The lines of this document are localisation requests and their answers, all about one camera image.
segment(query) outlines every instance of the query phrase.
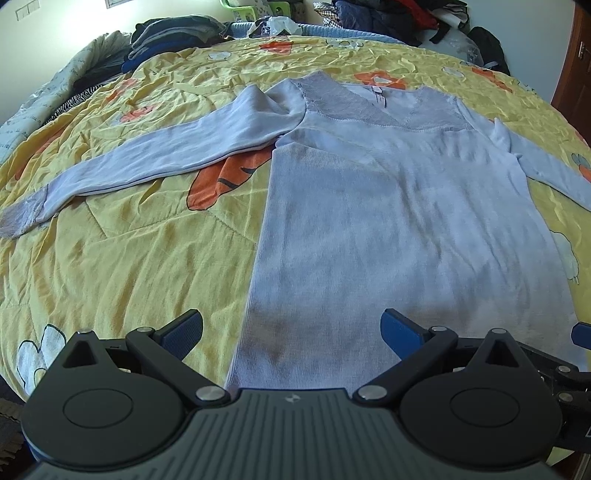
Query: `long sleeve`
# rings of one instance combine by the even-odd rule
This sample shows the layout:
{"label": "long sleeve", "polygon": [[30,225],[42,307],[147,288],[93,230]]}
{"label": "long sleeve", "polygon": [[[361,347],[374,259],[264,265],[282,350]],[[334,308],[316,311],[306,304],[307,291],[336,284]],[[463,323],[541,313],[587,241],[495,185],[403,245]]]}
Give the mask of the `long sleeve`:
{"label": "long sleeve", "polygon": [[515,156],[527,177],[552,187],[591,211],[591,183],[582,175],[546,153],[532,141],[511,131],[498,118],[495,118],[493,123],[470,110],[459,99],[457,104],[474,128],[488,137],[498,148]]}
{"label": "long sleeve", "polygon": [[0,213],[0,236],[22,235],[49,220],[75,196],[114,192],[187,173],[266,146],[297,127],[305,112],[306,100],[291,80],[266,93],[248,86],[232,103],[199,120],[150,132],[68,168],[5,208]]}

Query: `sweater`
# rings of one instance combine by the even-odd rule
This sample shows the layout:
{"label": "sweater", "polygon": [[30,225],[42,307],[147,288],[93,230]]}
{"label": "sweater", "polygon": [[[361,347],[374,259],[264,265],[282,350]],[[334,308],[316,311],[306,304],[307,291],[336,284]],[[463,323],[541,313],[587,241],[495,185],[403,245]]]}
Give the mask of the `sweater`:
{"label": "sweater", "polygon": [[587,210],[591,185],[501,121],[428,87],[341,85],[323,73],[266,93],[248,86],[197,121],[70,167],[6,208],[0,233],[22,235],[73,196],[273,142],[228,388],[358,388],[398,361],[379,334],[389,307],[460,336],[503,327],[584,365],[570,341],[576,317],[564,268],[527,177]]}

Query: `orange flower print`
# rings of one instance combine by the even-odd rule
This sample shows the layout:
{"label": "orange flower print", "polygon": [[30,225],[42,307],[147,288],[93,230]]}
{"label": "orange flower print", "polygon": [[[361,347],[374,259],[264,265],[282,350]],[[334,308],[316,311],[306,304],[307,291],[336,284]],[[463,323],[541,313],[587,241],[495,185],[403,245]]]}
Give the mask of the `orange flower print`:
{"label": "orange flower print", "polygon": [[294,43],[292,41],[275,40],[269,43],[262,43],[259,45],[259,48],[279,55],[289,55],[293,45]]}
{"label": "orange flower print", "polygon": [[205,167],[197,173],[187,195],[189,210],[207,210],[224,193],[237,189],[257,168],[271,159],[275,145],[230,155],[226,160]]}
{"label": "orange flower print", "polygon": [[124,124],[127,122],[131,122],[132,120],[135,120],[136,118],[139,118],[141,116],[148,115],[148,113],[150,113],[152,110],[154,110],[154,108],[156,108],[155,105],[148,105],[148,106],[143,106],[142,108],[138,108],[137,110],[132,110],[130,112],[127,112],[125,115],[123,115],[119,119],[119,123]]}
{"label": "orange flower print", "polygon": [[356,73],[354,77],[361,81],[364,85],[373,85],[374,87],[392,87],[399,90],[406,90],[408,86],[406,80],[392,77],[388,72],[383,70],[376,70],[375,72],[367,73]]}
{"label": "orange flower print", "polygon": [[[47,147],[49,147],[49,145],[51,144],[51,142],[53,142],[56,138],[59,138],[59,136],[64,132],[64,130],[66,129],[66,127],[59,129],[56,133],[54,133],[52,136],[50,136],[45,143],[40,146],[36,152],[33,154],[33,156],[35,155],[41,155],[45,149]],[[20,180],[22,177],[23,172],[25,171],[25,168],[27,168],[27,164],[29,163],[29,160],[27,160],[26,162],[24,162],[17,170],[17,172],[14,174],[14,179],[15,180]]]}
{"label": "orange flower print", "polygon": [[499,79],[497,79],[495,77],[495,74],[493,73],[492,70],[484,70],[484,69],[480,69],[478,67],[472,67],[472,71],[480,76],[483,76],[487,80],[490,80],[497,87],[500,87],[509,93],[513,93],[513,90],[511,90],[504,82],[500,81]]}
{"label": "orange flower print", "polygon": [[130,78],[124,80],[123,82],[121,82],[121,85],[119,85],[115,90],[113,90],[113,92],[106,98],[106,101],[110,102],[111,100],[115,100],[119,95],[121,95],[124,91],[128,90],[129,88],[133,87],[133,85],[135,85],[136,83],[138,83],[138,79]]}
{"label": "orange flower print", "polygon": [[587,161],[587,159],[584,156],[578,155],[576,153],[573,153],[570,156],[570,158],[572,158],[573,161],[579,167],[579,171],[581,172],[581,175],[586,180],[591,181],[591,166],[589,165],[589,162]]}

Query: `yellow bedspread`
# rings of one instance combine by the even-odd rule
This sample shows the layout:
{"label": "yellow bedspread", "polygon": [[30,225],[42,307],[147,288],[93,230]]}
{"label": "yellow bedspread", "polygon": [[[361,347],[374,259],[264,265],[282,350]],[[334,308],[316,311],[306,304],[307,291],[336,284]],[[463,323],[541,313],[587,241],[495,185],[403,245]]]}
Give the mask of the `yellow bedspread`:
{"label": "yellow bedspread", "polygon": [[[283,37],[162,54],[101,88],[35,132],[0,168],[0,207],[130,138],[197,119],[250,83],[266,89],[315,70],[343,82],[429,85],[457,95],[591,181],[591,150],[513,78],[406,46]],[[268,158],[237,155],[199,174],[74,199],[42,227],[2,239],[2,376],[26,397],[75,331],[91,327],[100,338],[121,338],[197,308],[204,335],[185,362],[223,384],[251,279]],[[563,254],[565,272],[556,274],[568,277],[579,319],[591,322],[591,213],[540,183],[531,181],[530,190]]]}

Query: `wall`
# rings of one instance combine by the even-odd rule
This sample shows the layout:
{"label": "wall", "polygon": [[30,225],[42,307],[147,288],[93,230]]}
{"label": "wall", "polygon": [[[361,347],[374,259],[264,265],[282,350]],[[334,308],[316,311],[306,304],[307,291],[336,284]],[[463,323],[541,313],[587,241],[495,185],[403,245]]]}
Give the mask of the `wall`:
{"label": "wall", "polygon": [[511,74],[552,100],[573,26],[573,0],[466,0],[470,24],[501,41]]}
{"label": "wall", "polygon": [[10,0],[0,9],[0,124],[103,33],[133,32],[136,23],[154,17],[232,19],[219,0],[132,0],[109,9],[105,0],[40,0],[41,9],[18,22],[15,10],[29,1]]}

